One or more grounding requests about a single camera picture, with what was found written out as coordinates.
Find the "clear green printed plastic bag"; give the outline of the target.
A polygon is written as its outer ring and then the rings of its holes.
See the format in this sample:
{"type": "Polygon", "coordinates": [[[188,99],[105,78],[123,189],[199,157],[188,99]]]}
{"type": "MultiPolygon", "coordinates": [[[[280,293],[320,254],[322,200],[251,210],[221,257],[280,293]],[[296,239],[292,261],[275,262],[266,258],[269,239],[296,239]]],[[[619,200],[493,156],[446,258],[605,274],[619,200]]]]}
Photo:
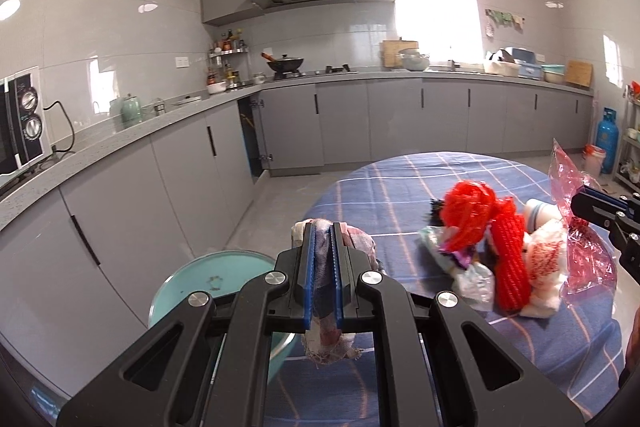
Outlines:
{"type": "Polygon", "coordinates": [[[447,253],[442,249],[445,229],[435,225],[427,225],[419,235],[439,269],[450,276],[451,289],[476,311],[491,311],[495,303],[495,277],[491,269],[476,259],[475,248],[447,253]]]}

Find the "metal storage shelf rack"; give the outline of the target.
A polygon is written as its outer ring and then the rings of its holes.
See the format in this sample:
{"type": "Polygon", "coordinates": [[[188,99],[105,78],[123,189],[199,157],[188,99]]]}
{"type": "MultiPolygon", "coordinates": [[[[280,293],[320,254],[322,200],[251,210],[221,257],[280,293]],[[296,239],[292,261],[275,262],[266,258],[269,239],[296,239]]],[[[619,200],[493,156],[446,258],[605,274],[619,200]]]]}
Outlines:
{"type": "Polygon", "coordinates": [[[620,124],[614,179],[631,192],[639,192],[639,83],[631,81],[624,91],[625,110],[620,124]]]}

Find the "spice rack with bottles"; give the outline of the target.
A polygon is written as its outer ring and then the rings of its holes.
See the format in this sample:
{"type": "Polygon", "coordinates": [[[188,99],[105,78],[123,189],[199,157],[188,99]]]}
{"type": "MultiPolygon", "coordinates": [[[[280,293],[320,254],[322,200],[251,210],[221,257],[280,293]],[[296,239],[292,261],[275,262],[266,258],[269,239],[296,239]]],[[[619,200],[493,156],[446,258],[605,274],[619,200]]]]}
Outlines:
{"type": "Polygon", "coordinates": [[[206,89],[209,94],[239,90],[248,85],[248,45],[242,28],[227,29],[209,45],[206,89]]]}

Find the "teal metal trash bin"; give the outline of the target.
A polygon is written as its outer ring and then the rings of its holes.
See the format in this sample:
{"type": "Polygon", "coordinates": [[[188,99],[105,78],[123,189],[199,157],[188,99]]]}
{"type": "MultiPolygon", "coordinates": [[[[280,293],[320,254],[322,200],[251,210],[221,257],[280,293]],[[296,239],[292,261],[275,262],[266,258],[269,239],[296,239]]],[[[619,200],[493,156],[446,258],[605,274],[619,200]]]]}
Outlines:
{"type": "Polygon", "coordinates": [[[212,298],[237,293],[244,284],[276,268],[276,260],[256,251],[216,251],[183,265],[156,292],[148,317],[149,329],[175,306],[195,291],[204,291],[212,298]]]}

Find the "black wok on stove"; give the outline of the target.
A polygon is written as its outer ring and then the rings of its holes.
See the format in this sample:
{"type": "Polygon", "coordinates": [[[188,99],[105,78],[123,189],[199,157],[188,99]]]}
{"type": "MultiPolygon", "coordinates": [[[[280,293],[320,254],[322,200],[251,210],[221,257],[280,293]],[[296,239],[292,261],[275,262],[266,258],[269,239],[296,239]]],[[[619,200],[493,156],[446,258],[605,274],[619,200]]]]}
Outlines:
{"type": "Polygon", "coordinates": [[[304,62],[302,58],[290,57],[286,54],[281,57],[274,57],[266,52],[262,52],[260,56],[267,61],[267,65],[273,71],[275,80],[298,78],[300,76],[299,69],[304,62]]]}

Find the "white red printed plastic bag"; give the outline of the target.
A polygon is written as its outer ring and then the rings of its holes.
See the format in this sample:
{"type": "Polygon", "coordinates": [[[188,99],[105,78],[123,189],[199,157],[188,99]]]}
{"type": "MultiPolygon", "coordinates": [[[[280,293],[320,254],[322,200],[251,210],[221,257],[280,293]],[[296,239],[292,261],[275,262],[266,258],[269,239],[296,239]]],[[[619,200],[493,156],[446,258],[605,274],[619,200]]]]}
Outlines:
{"type": "Polygon", "coordinates": [[[532,290],[521,317],[548,319],[559,311],[562,287],[568,279],[566,239],[563,222],[556,219],[525,235],[523,260],[532,290]]]}

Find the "blue gas cylinder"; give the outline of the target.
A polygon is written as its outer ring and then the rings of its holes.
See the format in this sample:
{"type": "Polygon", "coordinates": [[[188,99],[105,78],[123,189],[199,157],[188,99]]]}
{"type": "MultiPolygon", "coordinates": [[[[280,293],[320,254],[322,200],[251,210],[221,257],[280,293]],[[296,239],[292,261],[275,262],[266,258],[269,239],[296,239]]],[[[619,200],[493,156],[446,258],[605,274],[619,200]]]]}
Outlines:
{"type": "Polygon", "coordinates": [[[601,172],[610,174],[613,171],[620,130],[616,124],[617,113],[615,109],[605,107],[603,117],[597,127],[596,145],[604,150],[605,158],[602,161],[601,172]]]}

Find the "grey lower kitchen cabinets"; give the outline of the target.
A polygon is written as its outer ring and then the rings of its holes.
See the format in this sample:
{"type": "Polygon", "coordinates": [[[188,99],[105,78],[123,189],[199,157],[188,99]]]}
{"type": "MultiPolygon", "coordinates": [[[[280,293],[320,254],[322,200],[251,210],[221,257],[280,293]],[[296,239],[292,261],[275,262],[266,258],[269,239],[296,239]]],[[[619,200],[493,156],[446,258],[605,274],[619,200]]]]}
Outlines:
{"type": "Polygon", "coordinates": [[[360,77],[215,95],[70,155],[1,204],[1,340],[72,395],[141,333],[160,284],[230,239],[254,197],[240,103],[272,174],[419,152],[519,154],[588,139],[592,96],[482,77],[360,77]]]}

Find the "microwave oven with dials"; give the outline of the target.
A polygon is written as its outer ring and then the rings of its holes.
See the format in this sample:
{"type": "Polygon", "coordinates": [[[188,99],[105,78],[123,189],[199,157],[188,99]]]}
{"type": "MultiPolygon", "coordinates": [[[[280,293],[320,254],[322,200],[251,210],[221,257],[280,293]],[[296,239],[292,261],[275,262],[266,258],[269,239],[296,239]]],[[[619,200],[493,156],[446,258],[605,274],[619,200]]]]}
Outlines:
{"type": "Polygon", "coordinates": [[[49,152],[37,66],[1,79],[1,179],[35,164],[49,152]]]}

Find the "white red plastic bucket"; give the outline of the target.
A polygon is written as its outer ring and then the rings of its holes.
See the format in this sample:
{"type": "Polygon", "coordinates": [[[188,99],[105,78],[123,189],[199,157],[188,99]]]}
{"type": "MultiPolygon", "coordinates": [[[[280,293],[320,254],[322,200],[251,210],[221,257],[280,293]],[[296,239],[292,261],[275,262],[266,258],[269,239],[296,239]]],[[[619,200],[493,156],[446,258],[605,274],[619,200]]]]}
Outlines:
{"type": "Polygon", "coordinates": [[[606,152],[597,145],[588,144],[584,150],[584,171],[597,179],[600,176],[603,164],[606,158],[606,152]]]}

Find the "metal pot on counter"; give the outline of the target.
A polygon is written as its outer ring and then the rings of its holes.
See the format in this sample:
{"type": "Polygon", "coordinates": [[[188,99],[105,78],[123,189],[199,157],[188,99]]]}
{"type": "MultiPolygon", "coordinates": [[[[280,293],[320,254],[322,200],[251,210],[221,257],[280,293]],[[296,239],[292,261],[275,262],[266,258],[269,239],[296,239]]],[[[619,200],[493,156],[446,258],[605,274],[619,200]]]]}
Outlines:
{"type": "Polygon", "coordinates": [[[418,49],[403,49],[398,52],[401,66],[409,72],[424,72],[430,66],[430,58],[418,49]]]}

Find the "black scouring pad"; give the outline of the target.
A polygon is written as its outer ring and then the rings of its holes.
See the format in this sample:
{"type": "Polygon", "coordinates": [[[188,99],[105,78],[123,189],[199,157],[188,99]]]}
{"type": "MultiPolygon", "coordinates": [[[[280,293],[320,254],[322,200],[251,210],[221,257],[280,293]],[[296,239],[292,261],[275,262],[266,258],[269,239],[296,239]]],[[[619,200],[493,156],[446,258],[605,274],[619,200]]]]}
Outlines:
{"type": "Polygon", "coordinates": [[[427,216],[430,225],[434,225],[434,227],[443,227],[445,225],[444,220],[442,220],[442,208],[444,208],[442,199],[431,199],[431,210],[427,216]]]}

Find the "red mesh net bag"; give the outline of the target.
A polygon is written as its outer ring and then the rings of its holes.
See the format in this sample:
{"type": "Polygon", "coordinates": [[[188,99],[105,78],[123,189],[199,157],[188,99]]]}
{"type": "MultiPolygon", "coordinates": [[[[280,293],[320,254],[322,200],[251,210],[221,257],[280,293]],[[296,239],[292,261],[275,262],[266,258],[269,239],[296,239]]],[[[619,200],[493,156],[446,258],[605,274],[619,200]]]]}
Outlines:
{"type": "Polygon", "coordinates": [[[506,313],[520,312],[529,303],[530,284],[523,260],[525,225],[511,197],[499,198],[486,183],[463,180],[444,197],[439,217],[449,236],[444,251],[462,254],[488,233],[496,255],[495,298],[506,313]]]}

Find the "wooden cutting board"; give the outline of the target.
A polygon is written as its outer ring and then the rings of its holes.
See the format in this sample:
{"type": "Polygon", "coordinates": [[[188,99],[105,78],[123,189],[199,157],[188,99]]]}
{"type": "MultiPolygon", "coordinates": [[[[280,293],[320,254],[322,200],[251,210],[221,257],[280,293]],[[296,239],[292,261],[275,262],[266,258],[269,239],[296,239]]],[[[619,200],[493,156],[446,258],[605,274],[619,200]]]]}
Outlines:
{"type": "Polygon", "coordinates": [[[382,64],[385,68],[401,68],[400,54],[403,50],[417,50],[419,43],[413,40],[385,39],[380,44],[382,64]]]}

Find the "green ceramic kettle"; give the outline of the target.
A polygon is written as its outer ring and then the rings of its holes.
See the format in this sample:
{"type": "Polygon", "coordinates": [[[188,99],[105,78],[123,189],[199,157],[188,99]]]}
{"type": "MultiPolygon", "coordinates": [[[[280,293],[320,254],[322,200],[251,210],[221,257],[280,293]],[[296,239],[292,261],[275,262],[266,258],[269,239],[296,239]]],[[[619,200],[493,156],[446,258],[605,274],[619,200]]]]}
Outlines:
{"type": "Polygon", "coordinates": [[[129,93],[122,99],[122,105],[120,106],[120,118],[122,118],[122,124],[128,128],[135,124],[140,124],[143,120],[142,107],[139,99],[129,93]]]}

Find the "white paper cup blue band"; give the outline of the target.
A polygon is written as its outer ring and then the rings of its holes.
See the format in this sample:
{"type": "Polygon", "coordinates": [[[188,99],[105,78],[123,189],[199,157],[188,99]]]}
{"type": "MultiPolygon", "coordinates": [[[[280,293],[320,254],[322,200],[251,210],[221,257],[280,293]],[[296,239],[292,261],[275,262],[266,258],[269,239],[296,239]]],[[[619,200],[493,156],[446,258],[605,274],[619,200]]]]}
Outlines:
{"type": "Polygon", "coordinates": [[[526,231],[533,233],[551,220],[562,220],[557,205],[548,204],[539,199],[529,199],[524,207],[526,231]]]}

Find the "pink transparent plastic bag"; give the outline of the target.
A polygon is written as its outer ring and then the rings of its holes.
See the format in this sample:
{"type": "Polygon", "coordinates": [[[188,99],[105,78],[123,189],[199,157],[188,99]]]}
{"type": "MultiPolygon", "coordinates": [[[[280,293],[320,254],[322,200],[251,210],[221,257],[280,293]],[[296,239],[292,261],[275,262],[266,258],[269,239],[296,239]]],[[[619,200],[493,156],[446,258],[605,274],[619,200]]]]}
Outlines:
{"type": "Polygon", "coordinates": [[[600,190],[599,182],[580,171],[556,140],[553,140],[548,177],[551,197],[566,231],[568,279],[563,287],[564,296],[576,300],[585,291],[608,291],[612,294],[617,285],[612,249],[588,221],[578,218],[570,209],[572,198],[581,187],[600,190]]]}

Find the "grey plastic wrapper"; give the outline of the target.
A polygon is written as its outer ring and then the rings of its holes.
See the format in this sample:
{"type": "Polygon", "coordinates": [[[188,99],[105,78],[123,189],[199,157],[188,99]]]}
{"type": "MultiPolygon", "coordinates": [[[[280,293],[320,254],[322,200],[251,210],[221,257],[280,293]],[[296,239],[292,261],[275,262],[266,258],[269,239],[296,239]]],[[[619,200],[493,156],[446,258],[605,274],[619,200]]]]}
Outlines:
{"type": "Polygon", "coordinates": [[[337,327],[333,304],[333,256],[330,251],[330,228],[326,219],[306,219],[292,226],[292,246],[303,245],[306,225],[316,229],[314,246],[314,291],[312,292],[311,324],[303,345],[306,357],[315,365],[330,365],[342,360],[357,360],[361,350],[354,347],[355,334],[344,334],[337,327]]]}

